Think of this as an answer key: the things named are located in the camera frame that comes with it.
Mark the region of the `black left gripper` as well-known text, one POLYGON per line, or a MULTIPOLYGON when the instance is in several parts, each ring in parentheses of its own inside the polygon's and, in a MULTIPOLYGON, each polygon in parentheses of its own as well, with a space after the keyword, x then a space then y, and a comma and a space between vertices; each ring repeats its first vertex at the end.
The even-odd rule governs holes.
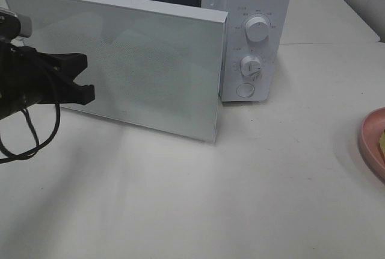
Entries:
POLYGON ((94 85, 69 79, 87 65, 85 54, 45 54, 1 41, 1 111, 21 111, 34 104, 89 104, 95 100, 94 85), (68 78, 54 77, 55 71, 68 78))

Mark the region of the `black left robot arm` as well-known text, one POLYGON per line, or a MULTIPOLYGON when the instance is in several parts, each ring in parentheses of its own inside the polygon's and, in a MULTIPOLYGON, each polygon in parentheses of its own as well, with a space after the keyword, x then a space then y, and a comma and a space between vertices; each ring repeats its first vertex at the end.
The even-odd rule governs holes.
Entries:
POLYGON ((85 54, 45 54, 1 42, 1 119, 35 104, 87 105, 94 86, 75 83, 87 66, 85 54))

